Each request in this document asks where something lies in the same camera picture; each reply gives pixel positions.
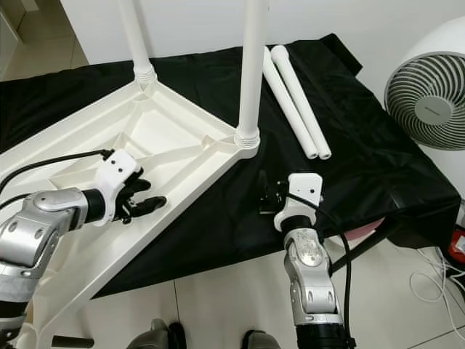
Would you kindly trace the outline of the black table cloth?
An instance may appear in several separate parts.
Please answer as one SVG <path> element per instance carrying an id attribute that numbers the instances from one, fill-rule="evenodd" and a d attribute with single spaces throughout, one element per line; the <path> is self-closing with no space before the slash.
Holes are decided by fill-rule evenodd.
<path id="1" fill-rule="evenodd" d="M 335 33 L 286 44 L 323 133 L 334 151 L 326 161 L 302 154 L 265 84 L 260 106 L 262 146 L 237 163 L 180 214 L 94 296 L 146 288 L 243 260 L 281 252 L 272 215 L 259 213 L 265 184 L 292 172 L 323 178 L 322 208 L 335 220 L 321 222 L 326 237 L 335 228 L 355 229 L 378 219 L 399 220 L 391 237 L 406 246 L 450 243 L 461 195 L 356 79 L 362 64 Z M 173 57 L 153 57 L 159 80 L 228 124 L 237 124 L 241 47 Z M 100 97 L 126 86 L 131 61 L 100 63 L 30 79 L 1 83 L 4 152 L 66 119 Z"/>

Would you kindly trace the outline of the grey robot foot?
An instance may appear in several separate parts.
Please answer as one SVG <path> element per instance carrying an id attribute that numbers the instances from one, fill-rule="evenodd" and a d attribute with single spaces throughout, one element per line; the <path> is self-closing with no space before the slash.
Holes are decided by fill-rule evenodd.
<path id="1" fill-rule="evenodd" d="M 264 330 L 249 330 L 243 336 L 241 349 L 282 349 L 275 337 Z"/>
<path id="2" fill-rule="evenodd" d="M 187 349 L 185 330 L 180 322 L 153 319 L 152 329 L 137 335 L 126 349 Z"/>

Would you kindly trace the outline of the grey robot left foot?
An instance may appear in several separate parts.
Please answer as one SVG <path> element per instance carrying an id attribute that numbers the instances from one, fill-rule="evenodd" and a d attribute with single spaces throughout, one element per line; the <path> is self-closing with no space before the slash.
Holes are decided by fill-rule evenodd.
<path id="1" fill-rule="evenodd" d="M 185 330 L 180 322 L 153 319 L 152 329 L 137 335 L 126 349 L 187 349 Z"/>

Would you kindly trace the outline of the white plastic table top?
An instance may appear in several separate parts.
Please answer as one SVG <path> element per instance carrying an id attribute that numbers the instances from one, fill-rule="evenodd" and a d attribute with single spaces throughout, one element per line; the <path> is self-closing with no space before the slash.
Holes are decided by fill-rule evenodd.
<path id="1" fill-rule="evenodd" d="M 1 196 L 91 188 L 97 167 L 125 149 L 152 187 L 133 201 L 165 196 L 166 206 L 97 227 L 86 224 L 57 242 L 26 310 L 15 349 L 50 349 L 61 322 L 74 316 L 153 242 L 226 170 L 243 159 L 236 127 L 165 84 L 132 82 L 0 154 Z"/>

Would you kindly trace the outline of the red object on floor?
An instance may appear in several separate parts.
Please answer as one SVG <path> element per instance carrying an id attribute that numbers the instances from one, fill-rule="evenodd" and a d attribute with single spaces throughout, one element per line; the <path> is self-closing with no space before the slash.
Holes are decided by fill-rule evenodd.
<path id="1" fill-rule="evenodd" d="M 456 226 L 446 250 L 448 256 L 455 262 L 459 265 L 465 265 L 465 226 Z"/>

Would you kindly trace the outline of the white plastic table leg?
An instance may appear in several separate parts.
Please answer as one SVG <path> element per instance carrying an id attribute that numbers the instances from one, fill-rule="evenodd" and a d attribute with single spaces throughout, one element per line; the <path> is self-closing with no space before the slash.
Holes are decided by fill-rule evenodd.
<path id="1" fill-rule="evenodd" d="M 152 61 L 150 61 L 148 47 L 142 32 L 142 23 L 137 14 L 136 1 L 118 0 L 118 8 L 126 34 L 127 46 L 133 61 L 135 82 L 139 84 L 140 89 L 147 89 L 151 84 L 158 81 L 158 77 Z"/>
<path id="2" fill-rule="evenodd" d="M 309 133 L 313 144 L 317 148 L 317 157 L 328 160 L 332 157 L 332 150 L 323 136 L 323 131 L 313 113 L 302 84 L 300 84 L 296 71 L 291 64 L 288 50 L 282 44 L 277 44 L 269 51 L 270 60 L 275 64 L 283 84 L 288 89 L 292 103 L 296 107 L 304 127 Z"/>
<path id="3" fill-rule="evenodd" d="M 235 131 L 235 144 L 243 159 L 252 159 L 260 144 L 259 103 L 269 4 L 270 0 L 246 0 L 239 119 Z"/>
<path id="4" fill-rule="evenodd" d="M 268 47 L 264 47 L 263 66 L 262 72 L 264 78 L 270 86 L 277 103 L 281 107 L 283 115 L 288 119 L 288 125 L 298 140 L 300 147 L 302 147 L 303 153 L 307 159 L 316 159 L 319 156 L 319 150 L 312 141 L 309 130 L 306 129 L 302 117 L 299 115 L 293 100 L 286 89 L 283 79 L 278 73 L 275 64 L 272 62 L 270 57 L 270 50 Z"/>

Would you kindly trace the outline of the white floor fan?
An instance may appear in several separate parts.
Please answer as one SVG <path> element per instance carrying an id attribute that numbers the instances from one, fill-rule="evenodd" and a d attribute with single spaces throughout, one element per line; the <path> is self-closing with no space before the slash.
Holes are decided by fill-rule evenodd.
<path id="1" fill-rule="evenodd" d="M 386 83 L 384 106 L 416 143 L 465 150 L 465 16 L 408 50 Z"/>

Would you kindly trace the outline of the grey robot right foot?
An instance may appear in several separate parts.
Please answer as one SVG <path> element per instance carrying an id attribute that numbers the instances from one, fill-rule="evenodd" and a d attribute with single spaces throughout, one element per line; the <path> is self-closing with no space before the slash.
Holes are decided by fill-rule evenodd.
<path id="1" fill-rule="evenodd" d="M 243 336 L 241 349 L 282 349 L 275 337 L 264 330 L 249 330 Z"/>

